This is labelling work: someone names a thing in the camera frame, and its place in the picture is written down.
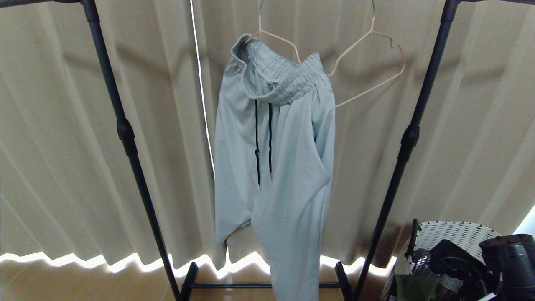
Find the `green fabric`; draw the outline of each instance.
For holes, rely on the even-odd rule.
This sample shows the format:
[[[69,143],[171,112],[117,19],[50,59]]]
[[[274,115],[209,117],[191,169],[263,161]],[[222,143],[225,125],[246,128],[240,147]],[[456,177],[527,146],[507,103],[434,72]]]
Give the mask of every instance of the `green fabric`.
[[[437,283],[412,275],[396,275],[398,301],[429,301],[434,298]]]

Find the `tile floor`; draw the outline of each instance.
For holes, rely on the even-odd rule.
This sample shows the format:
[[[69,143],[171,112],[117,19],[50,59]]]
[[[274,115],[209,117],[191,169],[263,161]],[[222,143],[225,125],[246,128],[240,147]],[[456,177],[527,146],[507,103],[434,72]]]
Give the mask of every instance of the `tile floor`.
[[[330,267],[322,266],[322,282],[335,282],[336,275]],[[356,274],[349,275],[354,285]],[[177,279],[181,287],[184,279]],[[197,274],[199,283],[215,282],[268,282],[269,276],[254,265],[217,280],[208,266],[201,266]],[[45,261],[18,263],[3,261],[0,264],[1,301],[74,301],[74,300],[154,300],[173,301],[173,293],[163,268],[142,272],[137,264],[110,273],[105,266],[86,269],[76,263],[51,267]],[[362,301],[378,300],[383,279],[370,275]],[[337,289],[320,290],[320,299],[343,301]],[[193,290],[191,301],[255,300],[275,301],[270,289]]]

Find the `clothes hanger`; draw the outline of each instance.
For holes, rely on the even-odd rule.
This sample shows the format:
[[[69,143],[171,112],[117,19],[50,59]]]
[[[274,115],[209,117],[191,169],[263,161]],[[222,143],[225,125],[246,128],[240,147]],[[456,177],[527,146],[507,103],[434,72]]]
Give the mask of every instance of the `clothes hanger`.
[[[299,59],[299,52],[297,51],[297,47],[295,46],[294,43],[284,39],[283,37],[279,37],[278,35],[272,34],[272,33],[267,32],[267,31],[262,29],[262,4],[264,4],[264,0],[260,1],[260,8],[258,9],[258,31],[254,35],[252,35],[249,39],[247,39],[247,41],[245,41],[244,44],[249,43],[254,37],[259,36],[259,35],[264,33],[264,34],[266,34],[268,36],[272,36],[272,37],[274,37],[276,39],[279,39],[282,42],[286,42],[286,43],[290,44],[290,46],[292,46],[294,48],[294,50],[295,50],[295,56],[297,57],[297,62],[301,64],[301,60]]]
[[[332,75],[336,72],[336,69],[337,69],[337,67],[338,67],[338,63],[340,62],[340,60],[341,60],[346,54],[348,54],[353,48],[355,48],[360,42],[362,42],[362,40],[364,40],[365,37],[370,36],[370,35],[372,35],[372,34],[387,37],[387,38],[390,40],[390,48],[398,48],[398,49],[400,50],[401,56],[403,57],[403,66],[401,67],[401,71],[400,71],[398,74],[396,74],[396,75],[394,75],[394,76],[388,78],[387,80],[381,82],[381,83],[378,84],[378,85],[375,85],[375,86],[372,87],[372,88],[369,88],[368,90],[362,92],[361,94],[359,94],[359,95],[357,95],[357,96],[355,96],[355,97],[352,97],[352,98],[349,99],[349,100],[344,101],[343,103],[337,104],[337,105],[336,105],[336,108],[339,107],[339,106],[342,106],[342,105],[344,105],[344,104],[346,104],[346,103],[348,103],[348,102],[350,102],[350,101],[353,101],[353,100],[355,100],[355,99],[361,97],[362,95],[364,95],[364,94],[366,94],[366,93],[368,93],[368,92],[370,92],[370,91],[372,91],[372,90],[374,90],[374,89],[376,89],[376,88],[378,88],[378,87],[380,87],[380,86],[386,84],[387,82],[389,82],[389,81],[395,79],[396,77],[400,76],[400,75],[403,73],[403,70],[405,70],[405,63],[406,63],[407,60],[406,60],[406,58],[405,58],[405,54],[403,53],[403,49],[401,49],[401,46],[400,46],[400,45],[396,45],[396,46],[394,46],[394,44],[393,44],[394,41],[393,41],[393,38],[392,38],[391,36],[389,36],[389,35],[387,35],[387,34],[384,34],[384,33],[381,33],[381,32],[378,32],[378,31],[375,31],[375,30],[373,29],[373,24],[375,23],[375,3],[374,3],[373,0],[371,1],[371,3],[372,3],[372,6],[373,6],[373,15],[372,15],[372,17],[371,17],[371,26],[370,26],[370,30],[369,30],[368,32],[366,32],[360,39],[358,39],[353,45],[351,45],[346,51],[344,51],[344,52],[337,58],[336,62],[334,62],[334,68],[333,68],[333,71],[332,71],[331,73],[327,74],[327,76],[328,76],[328,77],[332,76]]]

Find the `white wicker basket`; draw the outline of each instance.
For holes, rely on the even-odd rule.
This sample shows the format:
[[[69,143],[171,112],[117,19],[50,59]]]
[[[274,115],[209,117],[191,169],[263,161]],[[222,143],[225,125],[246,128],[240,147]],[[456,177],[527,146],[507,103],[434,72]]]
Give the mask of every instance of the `white wicker basket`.
[[[486,226],[472,222],[430,221],[419,225],[415,223],[413,227],[415,227],[412,232],[413,237],[404,244],[398,254],[395,268],[385,284],[381,295],[381,300],[383,301],[390,300],[389,292],[394,274],[423,276],[439,282],[452,291],[456,291],[462,285],[460,280],[452,279],[447,275],[436,275],[426,267],[425,263],[429,256],[429,250],[443,239],[447,239],[483,262],[479,243],[500,235]],[[447,301],[451,297],[437,295],[436,301]]]

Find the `clothing rack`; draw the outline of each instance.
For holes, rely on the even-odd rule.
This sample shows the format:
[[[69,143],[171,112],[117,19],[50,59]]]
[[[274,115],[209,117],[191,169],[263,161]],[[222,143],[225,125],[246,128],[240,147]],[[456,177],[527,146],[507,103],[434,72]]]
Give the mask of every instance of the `clothing rack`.
[[[104,36],[102,34],[102,29],[100,27],[100,19],[98,17],[98,11],[94,0],[0,0],[0,8],[18,6],[25,4],[33,3],[42,3],[42,2],[60,2],[60,3],[81,3],[86,15],[86,19],[89,23],[89,28],[93,36],[93,41],[95,43],[95,49],[97,52],[98,60],[102,69],[104,81],[110,95],[110,100],[113,106],[113,111],[117,118],[117,133],[119,139],[122,141],[125,153],[130,160],[130,165],[132,167],[132,172],[136,180],[137,188],[139,189],[145,211],[147,212],[147,217],[152,228],[152,233],[156,240],[156,245],[158,246],[158,251],[162,257],[164,264],[165,273],[167,279],[173,291],[175,301],[188,301],[192,289],[264,289],[271,288],[269,283],[234,283],[234,284],[215,284],[215,283],[195,283],[195,277],[198,271],[198,266],[196,263],[192,262],[184,284],[182,285],[182,293],[180,293],[177,282],[174,278],[173,269],[171,263],[167,256],[167,250],[165,243],[162,237],[162,233],[158,224],[158,219],[156,217],[156,212],[152,204],[150,193],[147,187],[147,182],[143,174],[143,169],[137,155],[137,147],[134,141],[135,135],[132,129],[132,126],[126,118],[123,104],[121,102],[119,91],[117,88],[117,83],[113,75],[113,70],[111,68],[110,59],[108,56],[108,51],[106,50],[106,45],[104,42]],[[403,136],[401,138],[401,148],[398,153],[398,161],[394,168],[388,190],[386,192],[385,200],[383,206],[379,213],[375,229],[373,231],[373,236],[371,239],[370,247],[368,249],[368,254],[366,255],[366,260],[362,267],[362,271],[358,278],[355,291],[351,291],[351,285],[348,282],[347,275],[343,269],[341,262],[338,262],[334,268],[336,275],[338,277],[338,283],[321,283],[320,288],[325,289],[340,289],[344,301],[357,301],[364,287],[364,282],[368,275],[368,271],[373,260],[373,256],[379,244],[379,239],[383,233],[388,215],[392,208],[394,202],[394,197],[399,187],[401,177],[405,170],[405,166],[410,159],[412,149],[416,146],[419,137],[419,125],[422,120],[422,116],[425,110],[425,106],[431,94],[431,88],[433,87],[434,79],[438,72],[438,67],[442,59],[442,54],[446,46],[446,41],[448,39],[449,30],[451,28],[452,22],[455,18],[455,12],[457,6],[462,2],[480,2],[485,0],[446,0],[444,4],[444,9],[442,11],[442,17],[440,19],[440,27],[438,30],[437,38],[431,54],[431,59],[427,67],[427,72],[425,74],[424,82],[422,84],[422,89],[416,102],[416,107],[412,115],[411,122]],[[535,5],[535,0],[500,0],[506,2],[518,2],[525,4]]]

